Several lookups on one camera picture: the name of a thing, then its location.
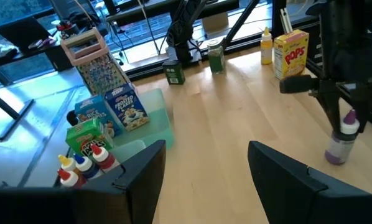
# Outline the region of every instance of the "small green box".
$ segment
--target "small green box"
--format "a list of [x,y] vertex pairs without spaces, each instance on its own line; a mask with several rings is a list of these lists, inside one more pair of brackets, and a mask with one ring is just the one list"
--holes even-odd
[[114,148],[112,138],[97,118],[89,119],[67,129],[66,143],[75,153],[88,157],[92,155],[92,144],[107,150]]
[[182,85],[185,83],[184,70],[182,64],[176,60],[168,60],[162,64],[168,83]]

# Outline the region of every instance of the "yellow mustard bottle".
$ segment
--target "yellow mustard bottle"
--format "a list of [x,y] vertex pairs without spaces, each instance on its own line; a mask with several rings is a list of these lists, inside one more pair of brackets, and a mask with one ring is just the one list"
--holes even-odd
[[272,63],[272,48],[272,34],[269,32],[269,28],[265,27],[261,39],[261,64],[269,65]]

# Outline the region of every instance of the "glass jar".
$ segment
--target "glass jar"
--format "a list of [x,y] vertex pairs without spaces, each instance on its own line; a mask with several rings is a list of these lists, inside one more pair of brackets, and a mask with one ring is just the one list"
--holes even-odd
[[223,47],[218,40],[211,40],[208,43],[208,61],[212,74],[225,72],[225,56],[223,55]]

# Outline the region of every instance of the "red bottle cap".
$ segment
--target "red bottle cap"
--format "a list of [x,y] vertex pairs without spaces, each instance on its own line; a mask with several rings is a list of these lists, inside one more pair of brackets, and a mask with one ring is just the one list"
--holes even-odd
[[68,173],[68,172],[66,172],[66,171],[64,171],[62,169],[59,169],[57,171],[57,173],[59,174],[60,178],[62,178],[62,180],[67,180],[67,179],[70,178],[70,173]]
[[91,147],[92,147],[92,151],[93,151],[93,153],[95,153],[96,155],[101,154],[101,148],[100,148],[100,147],[98,147],[98,146],[95,145],[95,144],[93,144]]

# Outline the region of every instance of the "rice krispies cereal box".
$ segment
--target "rice krispies cereal box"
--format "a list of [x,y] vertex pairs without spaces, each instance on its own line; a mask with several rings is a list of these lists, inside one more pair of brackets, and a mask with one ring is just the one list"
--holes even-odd
[[127,131],[149,122],[149,117],[132,84],[127,83],[108,91],[105,100]]
[[92,156],[92,144],[107,150],[114,148],[112,138],[97,118],[86,120],[67,129],[66,143],[79,155]]
[[110,112],[111,108],[105,102],[101,95],[92,96],[75,104],[75,114],[80,121],[86,121],[91,118],[98,120],[105,126],[107,133],[111,138],[122,133],[121,122]]
[[278,79],[304,72],[308,43],[309,34],[301,30],[274,40],[274,73]]

